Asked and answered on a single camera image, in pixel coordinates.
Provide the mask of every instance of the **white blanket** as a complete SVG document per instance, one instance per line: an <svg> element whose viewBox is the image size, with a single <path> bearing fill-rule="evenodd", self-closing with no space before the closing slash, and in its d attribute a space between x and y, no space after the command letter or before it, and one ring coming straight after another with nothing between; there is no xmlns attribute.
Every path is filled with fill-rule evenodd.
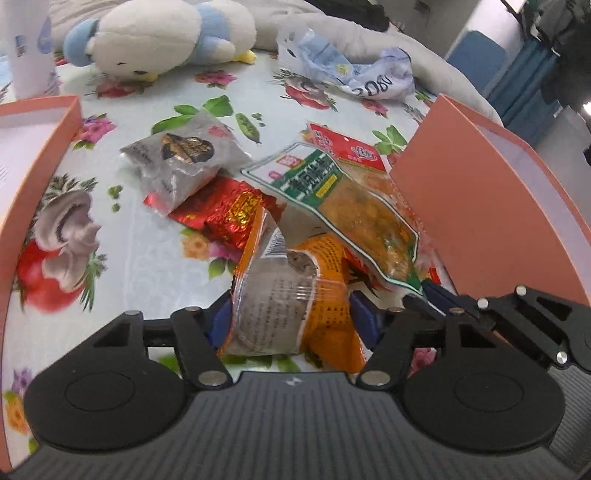
<svg viewBox="0 0 591 480"><path fill-rule="evenodd" d="M124 1L49 0L56 48L61 48L64 37L72 26L86 18L101 18L114 6ZM192 4L200 2L200 0L187 1ZM303 0L239 1L255 17L256 48L276 50L275 39L280 25L290 15L296 15L299 21L305 22L308 27L319 32L354 63L372 63L387 47L403 49L411 57L414 76L425 88L436 94L445 93L495 122L501 123L494 108L461 72L415 39L395 29L390 29L387 33L367 30L341 18L327 17L321 10Z"/></svg>

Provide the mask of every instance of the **floral bedsheet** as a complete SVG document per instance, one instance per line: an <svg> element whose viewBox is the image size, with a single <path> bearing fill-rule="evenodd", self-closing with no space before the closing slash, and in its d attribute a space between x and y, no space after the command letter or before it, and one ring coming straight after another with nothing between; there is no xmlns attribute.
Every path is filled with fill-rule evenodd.
<svg viewBox="0 0 591 480"><path fill-rule="evenodd" d="M147 319L165 318L185 306L206 307L230 287L236 255L143 205L139 181L120 155L121 147L148 136L155 125L174 128L196 109L206 108L232 129L254 160L302 140L307 122L313 121L373 144L395 161L432 101L422 92L403 102L336 96L282 70L267 53L259 53L251 66L177 69L154 85L116 83L92 66L59 64L61 91L80 96L85 121L37 209L9 305L1 386L13 465L37 446L22 410L22 397L35 374L121 312L142 310ZM0 86L2 98L12 99L9 88ZM83 225L86 239L99 248L81 266L81 283L48 280L41 262L56 253L47 251L55 240L47 225L60 221L72 202L84 205L80 217L61 221ZM33 235L37 222L46 225L38 225ZM280 227L295 245L322 226L288 207ZM160 350L150 355L178 368L170 352ZM225 362L235 377L243 369L322 367L313 355L304 354Z"/></svg>

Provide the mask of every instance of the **red foil wrapper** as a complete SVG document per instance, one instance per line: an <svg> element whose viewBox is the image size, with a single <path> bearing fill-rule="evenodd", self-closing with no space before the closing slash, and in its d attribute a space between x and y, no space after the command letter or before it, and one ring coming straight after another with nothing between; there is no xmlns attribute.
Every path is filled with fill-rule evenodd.
<svg viewBox="0 0 591 480"><path fill-rule="evenodd" d="M148 196L144 203L152 206L152 199ZM210 240L220 240L242 250L251 233L258 205L263 205L276 222L284 210L283 205L277 205L275 197L247 182L217 176L169 217L202 231Z"/></svg>

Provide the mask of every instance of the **blue chair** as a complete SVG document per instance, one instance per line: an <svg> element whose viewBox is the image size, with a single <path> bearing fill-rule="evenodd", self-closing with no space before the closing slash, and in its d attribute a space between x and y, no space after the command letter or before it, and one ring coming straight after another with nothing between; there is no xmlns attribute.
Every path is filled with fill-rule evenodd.
<svg viewBox="0 0 591 480"><path fill-rule="evenodd" d="M506 61L505 49L475 30L464 35L447 59L470 80L479 93L484 91Z"/></svg>

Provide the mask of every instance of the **yellow beak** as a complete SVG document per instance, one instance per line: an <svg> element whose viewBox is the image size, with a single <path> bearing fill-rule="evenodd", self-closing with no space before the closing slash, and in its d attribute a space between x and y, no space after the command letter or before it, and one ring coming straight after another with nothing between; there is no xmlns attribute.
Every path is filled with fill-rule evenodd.
<svg viewBox="0 0 591 480"><path fill-rule="evenodd" d="M256 54L252 50L248 50L244 52L242 55L239 55L238 57L234 58L234 61L241 61L242 63L248 63L249 65L255 63L255 60Z"/></svg>
<svg viewBox="0 0 591 480"><path fill-rule="evenodd" d="M157 78L158 78L157 73L148 72L148 73L144 73L143 75L139 75L137 77L134 77L134 80L137 80L139 82L154 83Z"/></svg>

